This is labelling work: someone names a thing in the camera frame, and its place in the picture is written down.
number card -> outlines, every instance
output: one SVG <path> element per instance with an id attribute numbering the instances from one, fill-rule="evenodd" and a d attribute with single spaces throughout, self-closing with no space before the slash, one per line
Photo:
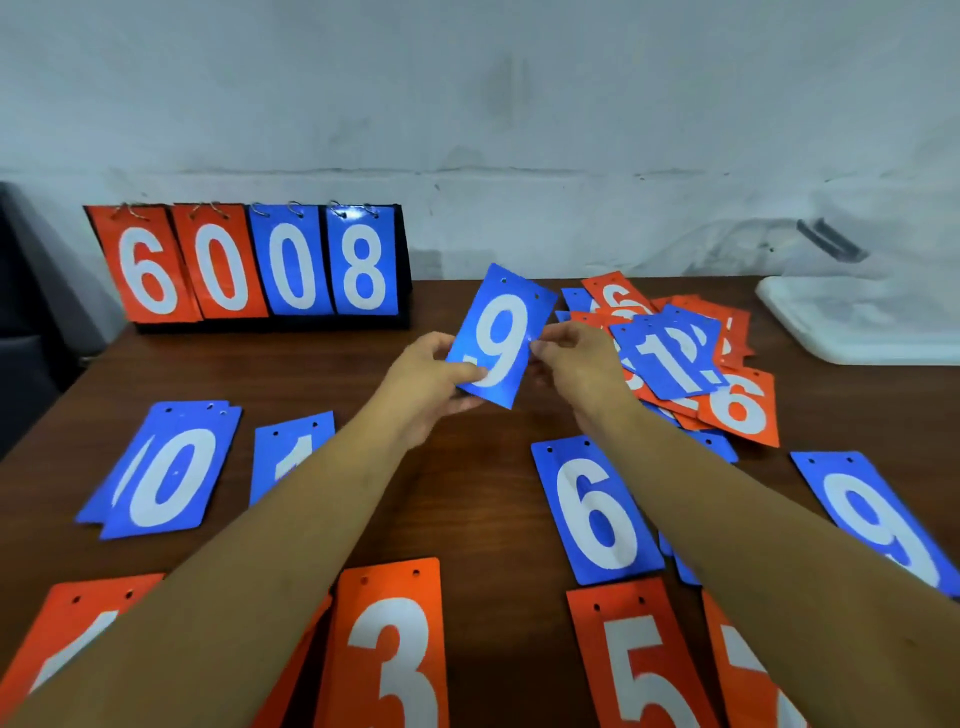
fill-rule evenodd
<path id="1" fill-rule="evenodd" d="M 724 367 L 722 371 L 729 384 L 696 398 L 700 404 L 697 418 L 747 440 L 778 448 L 774 376 L 749 367 Z"/>
<path id="2" fill-rule="evenodd" d="M 250 505 L 263 498 L 283 476 L 334 434 L 333 412 L 258 427 L 253 433 Z"/>
<path id="3" fill-rule="evenodd" d="M 114 494 L 101 539 L 196 528 L 227 459 L 240 407 L 203 410 L 163 423 L 126 485 Z"/>
<path id="4" fill-rule="evenodd" d="M 330 279 L 337 313 L 396 316 L 396 228 L 390 206 L 326 208 Z"/>
<path id="5" fill-rule="evenodd" d="M 577 583 L 663 568 L 663 557 L 623 480 L 586 437 L 531 446 L 540 482 Z"/>
<path id="6" fill-rule="evenodd" d="M 716 728 L 661 579 L 579 589 L 566 601 L 601 728 Z"/>
<path id="7" fill-rule="evenodd" d="M 646 297 L 619 271 L 584 279 L 583 285 L 597 303 L 609 308 L 639 306 L 647 314 L 655 312 Z"/>
<path id="8" fill-rule="evenodd" d="M 146 419 L 133 436 L 127 450 L 117 460 L 107 479 L 97 488 L 74 521 L 77 523 L 105 523 L 107 521 L 110 509 L 116 504 L 116 500 L 123 489 L 127 487 L 133 471 L 139 466 L 140 461 L 146 454 L 147 447 L 153 442 L 157 427 L 163 421 L 175 421 L 191 412 L 200 412 L 214 407 L 223 409 L 227 406 L 229 406 L 229 402 L 221 400 L 159 401 L 151 406 Z"/>
<path id="9" fill-rule="evenodd" d="M 664 556 L 673 557 L 673 560 L 677 563 L 677 576 L 680 577 L 680 580 L 691 587 L 703 586 L 700 583 L 700 579 L 698 579 L 696 574 L 690 570 L 690 567 L 684 563 L 683 559 L 673 552 L 673 547 L 670 545 L 670 542 L 666 540 L 662 532 L 658 532 L 657 540 L 660 542 L 660 553 Z"/>
<path id="10" fill-rule="evenodd" d="M 316 205 L 250 205 L 253 247 L 271 310 L 279 316 L 331 316 L 320 209 Z"/>
<path id="11" fill-rule="evenodd" d="M 174 205 L 180 249 L 207 319 L 268 316 L 242 205 Z"/>
<path id="12" fill-rule="evenodd" d="M 86 214 L 131 321 L 203 318 L 164 206 L 88 206 Z"/>
<path id="13" fill-rule="evenodd" d="M 0 682 L 0 723 L 162 578 L 150 573 L 51 587 Z"/>
<path id="14" fill-rule="evenodd" d="M 754 651 L 706 591 L 704 612 L 731 728 L 805 728 L 800 711 L 774 685 Z"/>
<path id="15" fill-rule="evenodd" d="M 326 649 L 315 728 L 449 725 L 437 559 L 345 570 Z"/>
<path id="16" fill-rule="evenodd" d="M 333 599 L 330 595 L 327 595 L 320 605 L 320 609 L 310 618 L 306 631 L 303 632 L 294 653 L 290 656 L 283 672 L 280 673 L 274 689 L 270 691 L 270 695 L 260 706 L 260 712 L 256 714 L 250 728 L 280 728 L 283 724 L 287 709 L 290 707 L 290 698 L 293 697 L 294 688 L 300 678 L 300 671 L 303 670 L 303 663 L 306 662 L 307 652 L 310 651 L 310 643 L 313 642 L 313 637 L 317 633 L 317 622 L 320 621 L 320 618 L 332 603 Z"/>
<path id="17" fill-rule="evenodd" d="M 833 522 L 947 596 L 960 573 L 861 452 L 791 452 Z"/>
<path id="18" fill-rule="evenodd" d="M 570 311 L 588 311 L 592 313 L 600 304 L 596 302 L 586 288 L 561 288 L 566 307 Z"/>
<path id="19" fill-rule="evenodd" d="M 546 326 L 557 294 L 492 263 L 447 361 L 469 361 L 487 375 L 460 389 L 510 409 L 530 358 L 530 342 Z"/>
<path id="20" fill-rule="evenodd" d="M 666 327 L 666 332 L 680 344 L 681 350 L 693 368 L 700 372 L 710 384 L 716 386 L 727 384 L 727 378 L 713 362 L 720 339 L 720 322 L 675 305 L 665 306 L 663 315 L 672 319 L 670 326 Z"/>
<path id="21" fill-rule="evenodd" d="M 676 400 L 715 389 L 693 368 L 678 344 L 666 331 L 663 314 L 637 316 L 630 324 L 611 327 L 623 356 L 633 362 L 636 373 L 661 400 Z"/>

number 3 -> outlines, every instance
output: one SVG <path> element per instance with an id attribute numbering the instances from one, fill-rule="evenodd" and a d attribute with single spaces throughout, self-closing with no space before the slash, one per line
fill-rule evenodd
<path id="1" fill-rule="evenodd" d="M 636 559 L 636 532 L 630 517 L 616 498 L 603 491 L 589 491 L 583 500 L 577 494 L 577 478 L 590 484 L 606 480 L 610 475 L 599 464 L 584 457 L 565 462 L 557 472 L 557 497 L 570 535 L 584 555 L 601 569 L 624 569 Z M 613 530 L 613 544 L 604 546 L 590 527 L 590 513 L 600 511 Z"/>
<path id="2" fill-rule="evenodd" d="M 370 246 L 370 254 L 367 257 L 357 257 L 357 240 L 366 240 L 367 245 Z M 382 255 L 380 236 L 369 225 L 351 225 L 344 233 L 342 249 L 344 258 L 350 264 L 350 267 L 347 268 L 347 274 L 344 276 L 344 294 L 347 296 L 347 300 L 365 311 L 377 308 L 387 296 L 387 281 L 384 280 L 383 274 L 376 268 L 376 264 L 380 262 L 380 256 Z M 357 290 L 357 279 L 362 275 L 369 276 L 373 284 L 373 291 L 369 298 L 364 298 Z"/>
<path id="3" fill-rule="evenodd" d="M 493 341 L 492 328 L 496 317 L 504 311 L 510 312 L 510 332 L 503 341 Z M 490 301 L 480 314 L 477 322 L 477 346 L 487 356 L 497 356 L 496 363 L 480 381 L 474 382 L 478 387 L 493 387 L 503 381 L 503 378 L 514 366 L 516 356 L 523 346 L 523 337 L 527 331 L 527 307 L 523 299 L 512 293 L 503 293 Z M 464 356 L 464 361 L 476 364 L 474 356 Z"/>
<path id="4" fill-rule="evenodd" d="M 417 668 L 426 655 L 430 629 L 426 615 L 413 599 L 394 597 L 371 604 L 357 618 L 347 644 L 376 648 L 384 627 L 399 635 L 396 655 L 380 667 L 380 697 L 395 695 L 403 705 L 404 725 L 429 728 L 438 724 L 437 695 Z"/>
<path id="5" fill-rule="evenodd" d="M 641 672 L 636 678 L 630 667 L 630 650 L 663 644 L 657 623 L 651 616 L 605 622 L 607 651 L 613 672 L 613 689 L 624 720 L 640 720 L 648 705 L 663 708 L 677 728 L 699 728 L 700 723 L 673 683 L 655 672 Z"/>

wooden table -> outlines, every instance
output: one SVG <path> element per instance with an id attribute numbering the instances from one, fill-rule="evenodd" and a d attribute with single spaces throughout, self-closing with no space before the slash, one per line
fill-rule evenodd
<path id="1" fill-rule="evenodd" d="M 554 290 L 574 281 L 549 280 Z M 807 354 L 754 296 L 756 279 L 648 279 L 651 297 L 697 292 L 753 313 L 748 363 L 777 377 L 781 449 L 736 441 L 739 467 L 823 514 L 790 450 L 859 449 L 960 563 L 955 423 L 960 369 L 839 367 Z M 52 584 L 169 571 L 247 507 L 253 429 L 332 409 L 345 423 L 403 346 L 456 332 L 478 281 L 415 284 L 414 330 L 139 336 L 125 331 L 0 463 L 0 667 Z M 244 408 L 200 528 L 100 542 L 73 517 L 158 400 Z M 564 592 L 577 588 L 530 444 L 578 432 L 528 383 L 513 411 L 485 405 L 438 425 L 401 465 L 348 566 L 438 556 L 450 724 L 596 725 Z M 697 590 L 664 575 L 697 668 L 723 703 Z M 285 725 L 311 725 L 318 638 Z"/>

white number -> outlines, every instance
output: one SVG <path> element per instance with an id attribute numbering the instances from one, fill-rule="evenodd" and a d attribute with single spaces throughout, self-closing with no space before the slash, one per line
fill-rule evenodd
<path id="1" fill-rule="evenodd" d="M 756 658 L 754 651 L 736 629 L 728 624 L 721 624 L 720 631 L 727 650 L 727 660 L 733 667 L 767 673 L 766 667 Z M 805 726 L 806 720 L 800 715 L 800 711 L 783 694 L 783 691 L 777 690 L 777 728 L 805 728 Z"/>
<path id="2" fill-rule="evenodd" d="M 648 705 L 663 708 L 676 728 L 699 728 L 697 716 L 684 696 L 669 680 L 655 672 L 641 672 L 636 678 L 630 667 L 630 650 L 663 644 L 653 617 L 630 617 L 605 622 L 607 652 L 613 672 L 613 689 L 624 720 L 640 720 Z"/>
<path id="3" fill-rule="evenodd" d="M 97 618 L 90 623 L 90 626 L 84 630 L 84 633 L 80 637 L 64 647 L 60 652 L 44 660 L 43 667 L 40 668 L 40 672 L 36 675 L 36 680 L 34 680 L 34 683 L 30 687 L 30 692 L 33 692 L 56 675 L 58 670 L 70 662 L 80 650 L 93 642 L 93 638 L 113 624 L 118 614 L 120 613 L 116 611 L 101 612 L 97 615 Z"/>
<path id="4" fill-rule="evenodd" d="M 357 257 L 357 240 L 366 240 L 370 246 L 370 254 L 362 260 Z M 380 236 L 369 225 L 351 225 L 344 233 L 342 249 L 344 258 L 350 264 L 344 276 L 344 294 L 347 300 L 365 311 L 377 308 L 387 296 L 387 281 L 376 267 L 382 255 Z M 368 299 L 361 296 L 357 290 L 357 279 L 361 275 L 369 276 L 373 284 L 373 291 Z"/>
<path id="5" fill-rule="evenodd" d="M 220 287 L 217 272 L 213 270 L 213 260 L 210 258 L 210 243 L 216 240 L 227 256 L 227 266 L 230 270 L 230 280 L 233 283 L 233 296 L 229 297 Z M 200 264 L 200 275 L 204 277 L 206 290 L 210 298 L 227 311 L 240 311 L 247 305 L 247 277 L 243 272 L 243 260 L 237 244 L 233 242 L 230 233 L 219 225 L 207 223 L 197 231 L 196 239 L 197 262 Z"/>
<path id="6" fill-rule="evenodd" d="M 374 602 L 353 624 L 347 644 L 374 649 L 380 632 L 390 625 L 396 627 L 399 644 L 396 655 L 380 667 L 380 697 L 400 699 L 404 725 L 433 728 L 438 724 L 437 695 L 426 675 L 417 671 L 430 630 L 416 601 L 394 597 Z"/>
<path id="7" fill-rule="evenodd" d="M 136 246 L 145 245 L 151 253 L 160 253 L 163 246 L 156 236 L 143 228 L 127 228 L 120 235 L 120 270 L 130 287 L 133 297 L 140 305 L 158 316 L 173 313 L 177 308 L 177 289 L 170 276 L 163 270 L 163 266 L 153 260 L 141 260 L 139 263 L 133 257 Z M 153 276 L 160 286 L 159 301 L 151 296 L 143 287 L 143 277 Z"/>
<path id="8" fill-rule="evenodd" d="M 295 296 L 287 279 L 287 270 L 283 266 L 283 243 L 289 240 L 297 252 L 297 266 L 300 268 L 300 282 L 303 294 Z M 317 282 L 313 275 L 313 258 L 307 247 L 303 232 L 296 225 L 280 223 L 270 232 L 270 267 L 274 271 L 274 283 L 280 297 L 300 310 L 312 306 L 317 300 Z"/>
<path id="9" fill-rule="evenodd" d="M 297 465 L 306 460 L 307 456 L 313 452 L 313 437 L 310 435 L 301 435 L 297 438 L 294 448 L 276 464 L 274 470 L 274 480 L 280 480 L 283 476 L 292 471 Z"/>
<path id="10" fill-rule="evenodd" d="M 924 542 L 913 532 L 903 516 L 884 500 L 883 496 L 875 491 L 869 483 L 846 473 L 831 473 L 824 478 L 824 491 L 827 493 L 827 500 L 830 501 L 830 505 L 836 510 L 837 516 L 867 541 L 880 546 L 888 546 L 894 540 L 900 542 L 906 552 L 907 563 L 901 564 L 889 553 L 886 554 L 888 559 L 900 564 L 915 576 L 919 576 L 931 587 L 940 583 L 940 573 L 937 571 L 937 565 L 926 550 Z M 870 523 L 857 513 L 850 503 L 849 493 L 856 493 L 866 500 L 867 505 L 873 509 L 879 522 Z"/>
<path id="11" fill-rule="evenodd" d="M 663 369 L 665 369 L 667 373 L 670 374 L 674 380 L 690 394 L 703 392 L 703 387 L 700 387 L 693 379 L 690 378 L 690 375 L 684 371 L 682 366 L 680 366 L 680 362 L 673 358 L 673 354 L 667 350 L 667 348 L 663 345 L 663 342 L 660 340 L 660 337 L 655 333 L 648 333 L 647 337 L 643 340 L 643 343 L 636 347 L 636 350 L 642 354 L 650 353 L 655 356 Z"/>
<path id="12" fill-rule="evenodd" d="M 693 328 L 694 334 L 700 341 L 700 346 L 703 346 L 707 342 L 707 335 L 693 325 L 691 325 L 691 328 Z M 690 360 L 691 364 L 697 360 L 697 345 L 693 343 L 693 339 L 690 338 L 686 331 L 681 331 L 678 328 L 673 327 L 666 327 L 664 330 L 667 332 L 670 338 L 680 344 L 680 351 L 683 352 L 684 356 Z M 700 374 L 702 374 L 704 378 L 711 384 L 721 383 L 720 377 L 717 376 L 711 369 L 701 369 Z"/>
<path id="13" fill-rule="evenodd" d="M 756 435 L 762 432 L 767 426 L 767 413 L 756 400 L 752 400 L 747 395 L 735 394 L 733 387 L 739 384 L 748 395 L 765 397 L 760 385 L 752 379 L 747 379 L 740 375 L 727 375 L 728 387 L 720 387 L 715 392 L 710 393 L 710 409 L 714 416 L 724 425 L 745 435 Z M 730 413 L 730 405 L 734 402 L 739 403 L 747 412 L 744 420 L 737 420 Z"/>
<path id="14" fill-rule="evenodd" d="M 628 298 L 623 298 L 623 299 L 620 299 L 620 300 L 618 301 L 618 300 L 614 297 L 614 296 L 629 296 L 629 295 L 630 295 L 630 291 L 628 291 L 626 288 L 624 288 L 624 287 L 623 287 L 622 285 L 620 285 L 619 283 L 608 283 L 607 285 L 605 285 L 605 286 L 603 287 L 603 298 L 604 298 L 604 301 L 607 302 L 607 305 L 608 305 L 608 306 L 610 306 L 610 307 L 612 307 L 612 308 L 620 308 L 620 307 L 624 307 L 624 306 L 628 306 L 628 305 L 633 305 L 633 306 L 638 306 L 638 307 L 642 308 L 642 309 L 643 309 L 644 311 L 646 311 L 648 314 L 650 313 L 650 309 L 647 308 L 645 305 L 643 305 L 643 303 L 641 303 L 641 302 L 639 302 L 639 301 L 633 301 L 632 299 L 628 299 Z M 623 316 L 623 312 L 620 312 L 620 313 L 614 312 L 613 315 L 614 315 L 614 316 Z"/>
<path id="15" fill-rule="evenodd" d="M 491 339 L 493 321 L 504 311 L 510 313 L 510 332 L 503 341 Z M 514 366 L 516 355 L 523 347 L 523 338 L 527 333 L 527 307 L 519 296 L 503 293 L 487 304 L 477 322 L 477 346 L 487 356 L 498 356 L 496 364 L 480 381 L 473 382 L 478 387 L 493 387 L 503 381 Z M 464 361 L 476 364 L 474 356 L 464 356 Z"/>
<path id="16" fill-rule="evenodd" d="M 217 438 L 208 429 L 188 429 L 172 437 L 160 448 L 133 492 L 130 502 L 131 521 L 141 528 L 147 528 L 167 523 L 178 516 L 200 490 L 213 461 L 216 445 Z M 156 493 L 173 465 L 174 458 L 189 446 L 193 446 L 193 453 L 177 490 L 163 503 L 157 503 Z"/>
<path id="17" fill-rule="evenodd" d="M 589 491 L 583 500 L 577 495 L 577 478 L 591 484 L 610 476 L 597 463 L 584 457 L 565 462 L 557 472 L 557 496 L 566 526 L 577 547 L 601 569 L 624 569 L 636 559 L 636 531 L 630 517 L 616 498 L 603 491 Z M 590 527 L 590 513 L 600 511 L 613 529 L 613 545 L 604 546 Z"/>

white wall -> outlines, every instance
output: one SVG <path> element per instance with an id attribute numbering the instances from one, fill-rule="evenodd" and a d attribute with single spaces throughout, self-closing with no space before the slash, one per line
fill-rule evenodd
<path id="1" fill-rule="evenodd" d="M 123 323 L 84 204 L 400 202 L 421 278 L 956 250 L 955 0 L 18 5 L 0 177 L 78 350 Z"/>

